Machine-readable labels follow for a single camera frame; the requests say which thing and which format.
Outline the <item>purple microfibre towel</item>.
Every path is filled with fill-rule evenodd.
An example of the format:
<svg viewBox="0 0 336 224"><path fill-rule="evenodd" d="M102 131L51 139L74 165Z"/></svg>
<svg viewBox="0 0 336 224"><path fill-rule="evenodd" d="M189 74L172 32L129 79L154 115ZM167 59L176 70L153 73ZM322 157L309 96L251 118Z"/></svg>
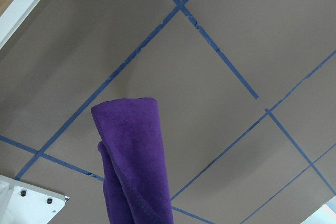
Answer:
<svg viewBox="0 0 336 224"><path fill-rule="evenodd" d="M91 114L101 137L110 223L173 223L158 102L116 99L93 106Z"/></svg>

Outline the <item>white metal mounting plate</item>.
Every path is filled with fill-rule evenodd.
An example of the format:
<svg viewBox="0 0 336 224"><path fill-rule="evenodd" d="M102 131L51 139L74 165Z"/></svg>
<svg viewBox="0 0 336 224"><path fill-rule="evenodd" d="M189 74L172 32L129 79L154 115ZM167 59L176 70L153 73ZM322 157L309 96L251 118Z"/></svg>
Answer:
<svg viewBox="0 0 336 224"><path fill-rule="evenodd" d="M46 224L70 197L1 176L1 223Z"/></svg>

